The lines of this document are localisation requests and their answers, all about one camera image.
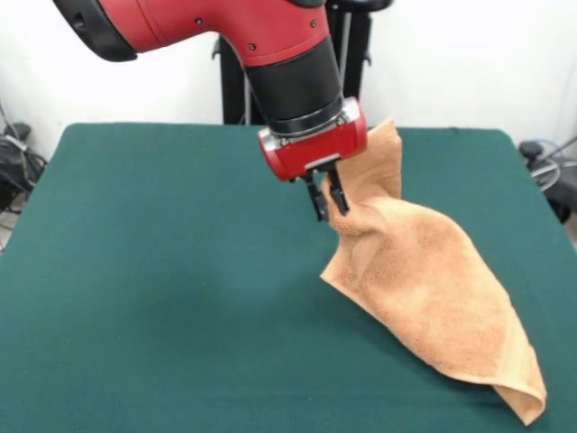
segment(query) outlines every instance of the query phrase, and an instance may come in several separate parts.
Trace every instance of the red robot arm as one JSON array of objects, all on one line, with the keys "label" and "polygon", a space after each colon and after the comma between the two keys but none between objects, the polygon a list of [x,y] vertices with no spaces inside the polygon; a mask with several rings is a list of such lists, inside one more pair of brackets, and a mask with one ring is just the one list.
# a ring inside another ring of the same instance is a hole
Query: red robot arm
[{"label": "red robot arm", "polygon": [[319,220],[326,171],[342,213],[348,206],[335,163],[366,146],[358,102],[343,98],[325,0],[54,0],[77,35],[110,61],[134,60],[203,32],[234,47],[267,123],[263,155],[280,180],[304,179]]}]

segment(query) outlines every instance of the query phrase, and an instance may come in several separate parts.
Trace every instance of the green felt surface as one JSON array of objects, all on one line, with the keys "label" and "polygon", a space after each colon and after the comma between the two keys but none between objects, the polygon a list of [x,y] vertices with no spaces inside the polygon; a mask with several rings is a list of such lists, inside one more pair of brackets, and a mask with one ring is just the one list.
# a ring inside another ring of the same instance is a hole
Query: green felt surface
[{"label": "green felt surface", "polygon": [[[0,432],[516,432],[318,278],[336,236],[255,130],[74,125],[0,260]],[[471,235],[577,425],[577,256],[509,138],[402,130],[404,195]]]}]

